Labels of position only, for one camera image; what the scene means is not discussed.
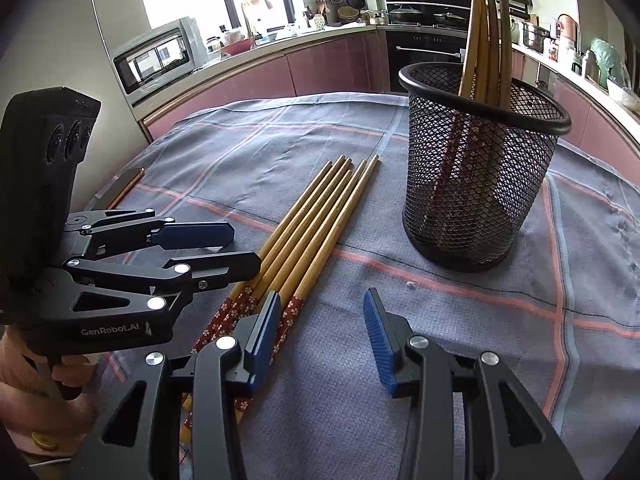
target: camera lens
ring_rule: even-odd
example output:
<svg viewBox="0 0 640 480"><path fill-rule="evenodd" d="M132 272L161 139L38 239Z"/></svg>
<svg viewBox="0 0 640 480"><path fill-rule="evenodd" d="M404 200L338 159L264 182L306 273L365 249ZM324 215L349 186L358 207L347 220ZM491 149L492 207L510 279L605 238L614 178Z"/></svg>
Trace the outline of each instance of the camera lens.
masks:
<svg viewBox="0 0 640 480"><path fill-rule="evenodd" d="M56 153L60 148L60 144L62 144L62 133L63 133L62 124L59 124L53 130L51 137L49 138L49 145L47 146L47 162L51 164L53 160L56 158Z"/></svg>
<svg viewBox="0 0 640 480"><path fill-rule="evenodd" d="M84 134L82 134L82 140L80 141L80 149L84 150L89 143L89 137L91 137L91 130L93 129L92 124L88 124L84 129Z"/></svg>
<svg viewBox="0 0 640 480"><path fill-rule="evenodd" d="M71 132L66 139L65 146L65 158L69 158L73 155L78 142L80 141L80 121L76 121L74 125L71 127Z"/></svg>

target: cable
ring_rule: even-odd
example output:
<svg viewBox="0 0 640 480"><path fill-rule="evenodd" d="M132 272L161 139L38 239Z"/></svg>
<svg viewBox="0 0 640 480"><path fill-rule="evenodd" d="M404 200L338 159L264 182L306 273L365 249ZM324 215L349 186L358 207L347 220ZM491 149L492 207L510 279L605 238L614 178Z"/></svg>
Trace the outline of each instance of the cable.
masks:
<svg viewBox="0 0 640 480"><path fill-rule="evenodd" d="M69 462L72 457L67 456L66 458L57 458L55 460L47 460L46 462L37 462L35 464L30 464L29 467L40 467L41 465L53 465L53 464L62 464L65 462Z"/></svg>

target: gray checkered tablecloth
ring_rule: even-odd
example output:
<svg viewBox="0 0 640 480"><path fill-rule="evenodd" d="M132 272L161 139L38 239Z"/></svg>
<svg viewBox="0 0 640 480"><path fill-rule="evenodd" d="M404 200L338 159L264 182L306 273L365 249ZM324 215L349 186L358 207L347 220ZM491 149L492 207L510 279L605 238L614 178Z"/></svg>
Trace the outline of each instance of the gray checkered tablecloth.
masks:
<svg viewBox="0 0 640 480"><path fill-rule="evenodd" d="M363 294L375 286L388 311L446 349L491 349L506 359L586 480L601 480L640 425L639 190L561 141L507 259L462 274L425 260L404 233L407 146L406 98L338 93L204 110L129 165L146 173L121 208L152 207L178 221L227 219L236 229L228 249L258 250L326 161L345 154L358 164L380 154L242 420L249 479L396 478L408 401L389 398L378 380L362 317ZM167 258L152 248L127 261ZM227 292L198 294L161 349L188 354ZM103 391L148 350L109 355ZM456 449L460 473L460 438ZM188 450L181 459L189 478Z"/></svg>

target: blue gripper pad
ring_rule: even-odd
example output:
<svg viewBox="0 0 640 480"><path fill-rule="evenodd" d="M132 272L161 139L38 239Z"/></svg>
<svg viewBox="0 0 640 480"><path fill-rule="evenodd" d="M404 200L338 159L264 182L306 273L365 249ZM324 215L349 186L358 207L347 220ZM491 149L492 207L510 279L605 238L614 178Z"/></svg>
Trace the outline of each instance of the blue gripper pad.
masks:
<svg viewBox="0 0 640 480"><path fill-rule="evenodd" d="M363 311L380 382L395 397L398 388L396 369L398 360L402 359L401 349L375 288L370 288L364 295Z"/></svg>
<svg viewBox="0 0 640 480"><path fill-rule="evenodd" d="M228 222L168 223L151 235L151 242L167 251L224 247L233 240L234 229Z"/></svg>
<svg viewBox="0 0 640 480"><path fill-rule="evenodd" d="M244 368L250 373L252 395L264 383L280 322L280 296L270 290L244 347Z"/></svg>

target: oven handle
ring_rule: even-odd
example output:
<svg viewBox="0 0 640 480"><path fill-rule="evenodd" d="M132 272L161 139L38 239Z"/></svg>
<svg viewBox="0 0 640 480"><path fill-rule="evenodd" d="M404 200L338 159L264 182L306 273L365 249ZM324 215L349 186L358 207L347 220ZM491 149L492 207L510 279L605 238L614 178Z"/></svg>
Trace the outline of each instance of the oven handle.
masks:
<svg viewBox="0 0 640 480"><path fill-rule="evenodd" d="M425 48L405 48L404 46L396 46L396 50L409 50L411 52L425 52L427 54L442 54L443 56L453 56L460 58L460 61L465 60L466 50L464 48L460 49L459 53L452 54L450 52L441 52L439 50L426 50Z"/></svg>

